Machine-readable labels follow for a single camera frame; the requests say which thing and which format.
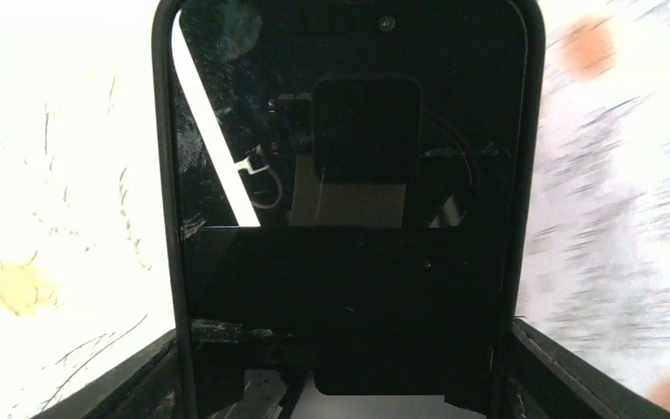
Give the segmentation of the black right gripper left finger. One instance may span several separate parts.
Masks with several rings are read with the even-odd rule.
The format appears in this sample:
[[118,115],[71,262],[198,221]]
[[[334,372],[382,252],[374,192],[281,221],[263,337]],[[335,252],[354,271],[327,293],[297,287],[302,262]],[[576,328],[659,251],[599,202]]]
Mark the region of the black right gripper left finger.
[[35,419],[181,418],[180,387],[171,330]]

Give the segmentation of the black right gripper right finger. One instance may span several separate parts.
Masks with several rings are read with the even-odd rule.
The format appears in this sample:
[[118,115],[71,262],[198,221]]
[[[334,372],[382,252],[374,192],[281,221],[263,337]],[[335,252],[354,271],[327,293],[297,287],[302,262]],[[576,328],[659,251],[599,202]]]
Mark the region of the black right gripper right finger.
[[670,418],[521,319],[512,325],[507,418]]

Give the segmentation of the black phone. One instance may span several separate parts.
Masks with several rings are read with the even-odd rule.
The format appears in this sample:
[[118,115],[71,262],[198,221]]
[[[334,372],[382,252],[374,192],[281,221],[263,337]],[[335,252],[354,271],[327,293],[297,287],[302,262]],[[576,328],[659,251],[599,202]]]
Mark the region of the black phone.
[[504,418],[535,1],[161,1],[190,418]]

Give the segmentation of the floral patterned table mat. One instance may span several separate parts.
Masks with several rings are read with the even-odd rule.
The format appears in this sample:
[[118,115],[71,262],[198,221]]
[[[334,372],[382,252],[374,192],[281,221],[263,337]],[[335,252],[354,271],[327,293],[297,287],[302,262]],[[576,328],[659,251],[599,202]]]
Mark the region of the floral patterned table mat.
[[[517,312],[670,409],[670,1],[543,1]],[[150,1],[0,1],[0,418],[172,328]]]

